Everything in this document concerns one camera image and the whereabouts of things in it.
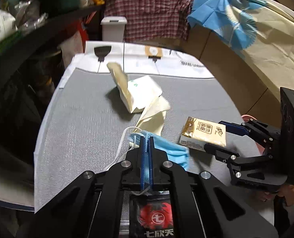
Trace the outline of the person's right hand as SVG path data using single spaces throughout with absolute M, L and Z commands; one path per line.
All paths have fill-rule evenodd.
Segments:
M 257 198 L 262 202 L 267 202 L 275 198 L 275 195 L 285 198 L 285 203 L 287 206 L 292 206 L 294 204 L 294 185 L 284 184 L 281 186 L 277 194 L 271 194 L 269 192 L 257 192 Z

